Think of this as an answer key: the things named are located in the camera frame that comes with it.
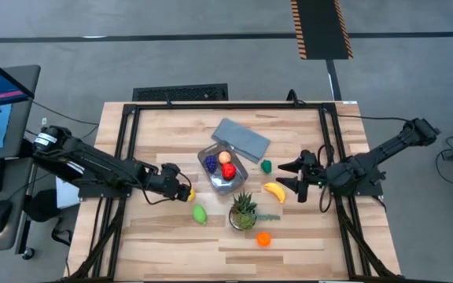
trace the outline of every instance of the orange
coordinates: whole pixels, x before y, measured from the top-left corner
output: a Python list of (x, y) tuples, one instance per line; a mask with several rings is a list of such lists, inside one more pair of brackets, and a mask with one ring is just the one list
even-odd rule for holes
[(222, 151), (219, 155), (218, 155), (218, 160), (221, 164), (227, 164), (229, 163), (231, 160), (232, 160), (232, 156), (230, 155), (229, 152), (227, 151)]
[(256, 237), (260, 247), (268, 247), (271, 244), (271, 235), (267, 232), (260, 232)]

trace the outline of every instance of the yellow banana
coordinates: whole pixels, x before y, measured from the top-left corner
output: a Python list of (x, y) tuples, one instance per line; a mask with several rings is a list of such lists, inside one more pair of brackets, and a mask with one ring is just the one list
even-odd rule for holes
[(284, 193), (284, 189), (277, 183), (268, 182), (267, 184), (263, 185), (263, 187), (273, 193), (278, 199), (279, 202), (284, 203), (284, 199), (286, 198), (286, 194)]
[(190, 189), (190, 195), (188, 196), (188, 201), (192, 201), (195, 199), (195, 189), (191, 187)]

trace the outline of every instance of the desk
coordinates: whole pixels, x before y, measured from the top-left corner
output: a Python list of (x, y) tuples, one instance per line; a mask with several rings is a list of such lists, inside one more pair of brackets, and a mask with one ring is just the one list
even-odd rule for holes
[[(114, 154), (122, 109), (123, 103), (105, 104), (95, 142), (98, 149)], [(337, 102), (337, 111), (358, 115), (359, 107)], [(257, 211), (281, 215), (280, 221), (257, 222), (247, 232), (230, 227), (227, 216), (233, 198), (212, 191), (197, 160), (197, 153), (214, 143), (211, 134), (225, 117), (271, 140), (264, 157), (273, 163), (271, 175), (265, 175), (259, 164), (239, 158), (249, 173), (244, 188), (253, 193)], [(115, 281), (348, 278), (337, 216), (333, 205), (326, 214), (319, 212), (320, 189), (309, 187), (305, 204), (298, 204), (296, 195), (288, 189), (284, 204), (263, 189), (265, 182), (273, 182), (276, 177), (293, 176), (277, 169), (278, 164), (295, 160), (301, 149), (317, 152), (323, 144), (316, 110), (144, 110), (139, 123), (134, 157), (151, 164), (178, 164), (193, 183), (197, 198), (192, 203), (164, 202), (150, 207), (142, 192), (134, 191), (123, 219)], [(360, 119), (340, 118), (340, 125), (348, 155), (368, 151)], [(160, 199), (152, 193), (149, 198)], [(357, 197), (357, 202), (366, 241), (391, 271), (399, 273), (383, 207), (371, 197)], [(191, 209), (195, 203), (204, 205), (208, 212), (207, 226), (193, 221)], [(88, 255), (97, 204), (98, 200), (92, 199), (80, 205), (68, 257), (72, 270)], [(256, 234), (260, 231), (271, 233), (269, 248), (257, 247)], [(352, 248), (357, 251), (353, 241)], [(101, 274), (107, 271), (106, 254), (109, 252), (105, 252)], [(361, 274), (357, 253), (354, 258), (356, 272)]]
[[(35, 92), (38, 84), (40, 67), (38, 65), (5, 68), (13, 78), (22, 83), (30, 91)], [(28, 123), (31, 101), (17, 102), (12, 105), (8, 129), (5, 136), (5, 144), (0, 148), (0, 158), (17, 156), (24, 137), (24, 131)], [(0, 192), (0, 200), (11, 196), (15, 189), (24, 186), (29, 180), (32, 159), (5, 160), (3, 173), (3, 187)], [(8, 224), (0, 234), (0, 250), (8, 249), (15, 243), (19, 228), (19, 220), (24, 207), (26, 189), (21, 189), (10, 199), (13, 203), (12, 212)]]

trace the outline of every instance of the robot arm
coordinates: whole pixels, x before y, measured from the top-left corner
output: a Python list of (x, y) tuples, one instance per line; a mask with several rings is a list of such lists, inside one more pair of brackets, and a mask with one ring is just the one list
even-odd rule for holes
[(328, 168), (317, 162), (314, 153), (304, 150), (297, 160), (278, 166), (279, 169), (293, 173), (301, 171), (301, 180), (277, 178), (277, 181), (297, 193), (299, 202), (307, 200), (308, 185), (329, 186), (337, 195), (350, 196), (360, 186), (375, 186), (385, 179), (385, 172), (378, 170), (378, 164), (407, 147), (431, 145), (439, 133), (425, 119), (413, 119), (405, 123), (397, 136), (375, 149), (349, 156)]
[[(159, 193), (172, 200), (186, 201), (190, 195), (190, 186), (180, 184), (180, 174), (175, 164), (163, 164), (158, 168), (137, 160), (119, 160), (104, 153), (79, 138), (63, 127), (43, 128), (33, 143), (33, 158), (44, 168), (63, 178), (80, 189), (87, 184), (102, 184), (113, 189), (135, 187)], [(82, 167), (93, 174), (86, 180), (74, 170)]]

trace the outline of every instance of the clear plastic container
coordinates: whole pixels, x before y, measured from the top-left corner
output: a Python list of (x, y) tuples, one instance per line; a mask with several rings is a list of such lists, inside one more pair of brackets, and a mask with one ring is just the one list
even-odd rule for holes
[[(220, 164), (218, 161), (218, 155), (222, 151), (227, 151), (231, 155), (230, 162), (235, 166), (236, 169), (235, 177), (231, 180), (223, 179), (223, 175), (221, 172), (222, 164)], [(205, 163), (205, 158), (207, 156), (214, 156), (216, 158), (216, 161), (218, 162), (218, 166), (216, 167), (216, 171), (214, 173), (209, 172), (208, 167)], [(245, 180), (248, 179), (248, 172), (246, 171), (244, 166), (242, 166), (241, 161), (237, 158), (237, 156), (235, 155), (234, 151), (230, 146), (222, 145), (219, 143), (211, 145), (206, 149), (202, 149), (198, 153), (198, 159), (201, 162), (202, 167), (205, 170), (205, 173), (209, 176), (209, 179), (211, 179), (212, 186), (216, 189), (216, 191), (220, 195), (232, 193), (237, 188), (240, 188), (242, 185), (244, 185)]]

